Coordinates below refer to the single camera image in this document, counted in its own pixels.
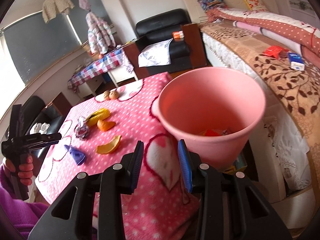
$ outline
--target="hanging clothes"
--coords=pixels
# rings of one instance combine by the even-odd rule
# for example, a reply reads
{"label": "hanging clothes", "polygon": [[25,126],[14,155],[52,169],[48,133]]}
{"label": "hanging clothes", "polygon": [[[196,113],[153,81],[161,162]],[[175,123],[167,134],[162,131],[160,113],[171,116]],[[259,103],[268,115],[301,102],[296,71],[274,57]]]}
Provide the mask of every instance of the hanging clothes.
{"label": "hanging clothes", "polygon": [[89,3],[89,0],[79,0],[79,7],[83,10],[90,11],[91,4]]}
{"label": "hanging clothes", "polygon": [[88,30],[88,41],[92,53],[108,53],[109,46],[116,47],[112,31],[106,21],[89,12],[85,17]]}
{"label": "hanging clothes", "polygon": [[43,20],[45,23],[48,23],[59,13],[69,14],[70,8],[74,7],[75,5],[71,0],[45,0],[42,5]]}

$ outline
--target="white mattress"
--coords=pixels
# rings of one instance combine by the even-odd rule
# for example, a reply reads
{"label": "white mattress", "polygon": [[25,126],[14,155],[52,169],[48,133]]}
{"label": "white mattress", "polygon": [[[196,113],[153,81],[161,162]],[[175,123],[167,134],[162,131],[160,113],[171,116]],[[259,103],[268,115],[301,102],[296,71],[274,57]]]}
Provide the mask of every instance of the white mattress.
{"label": "white mattress", "polygon": [[276,155],[289,189],[296,191],[309,186],[311,184],[310,167],[307,159],[309,146],[306,139],[302,138],[291,116],[258,74],[238,55],[205,33],[203,34],[203,41],[206,50],[210,50],[224,66],[251,76],[264,90],[267,107],[262,121],[274,149],[269,153]]}

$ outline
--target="orange peel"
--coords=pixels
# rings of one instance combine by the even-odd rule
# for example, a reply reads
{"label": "orange peel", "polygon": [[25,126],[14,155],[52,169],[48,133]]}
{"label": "orange peel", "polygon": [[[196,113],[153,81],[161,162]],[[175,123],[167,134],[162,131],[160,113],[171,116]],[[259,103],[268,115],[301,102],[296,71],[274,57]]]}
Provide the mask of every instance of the orange peel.
{"label": "orange peel", "polygon": [[100,145],[97,147],[98,154],[109,154],[114,152],[120,144],[121,135],[114,136],[114,138],[105,145]]}
{"label": "orange peel", "polygon": [[115,125],[116,125],[116,122],[108,122],[108,121],[104,121],[104,120],[98,120],[98,122],[97,122],[97,126],[100,129],[100,131],[102,131],[102,132],[106,132],[106,131],[110,130]]}

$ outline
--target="black leather chair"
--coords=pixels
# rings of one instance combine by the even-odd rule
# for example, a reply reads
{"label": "black leather chair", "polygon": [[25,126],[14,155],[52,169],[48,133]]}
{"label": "black leather chair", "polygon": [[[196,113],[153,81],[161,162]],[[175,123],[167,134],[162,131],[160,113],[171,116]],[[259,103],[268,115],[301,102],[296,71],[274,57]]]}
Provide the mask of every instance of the black leather chair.
{"label": "black leather chair", "polygon": [[[172,33],[181,31],[181,25],[190,24],[190,18],[183,9],[175,9],[142,20],[136,24],[137,47],[141,52],[146,46],[172,38]],[[150,66],[150,75],[161,72],[177,72],[192,68],[189,58],[190,50],[184,41],[173,40],[169,46],[171,64],[166,66]]]}
{"label": "black leather chair", "polygon": [[[22,106],[22,114],[24,117],[24,124],[22,134],[29,134],[33,125],[37,122],[50,124],[47,134],[56,133],[62,126],[66,116],[61,116],[53,106],[45,108],[44,101],[37,97],[31,96]],[[35,157],[34,175],[37,176],[41,165],[46,157],[50,146],[34,151],[32,154]]]}

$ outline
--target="human hand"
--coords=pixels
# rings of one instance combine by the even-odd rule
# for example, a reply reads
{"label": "human hand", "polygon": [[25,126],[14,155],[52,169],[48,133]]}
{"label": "human hand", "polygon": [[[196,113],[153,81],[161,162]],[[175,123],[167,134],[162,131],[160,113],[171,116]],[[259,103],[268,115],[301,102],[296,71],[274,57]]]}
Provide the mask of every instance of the human hand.
{"label": "human hand", "polygon": [[[4,173],[8,178],[10,178],[10,172],[15,172],[16,168],[13,165],[13,163],[7,159],[4,158],[2,160],[3,167],[4,167]],[[32,164],[32,156],[27,157],[27,163],[21,164],[19,166],[19,172],[18,176],[20,178],[20,181],[25,186],[30,186],[32,184],[32,176],[33,176],[33,164]]]}

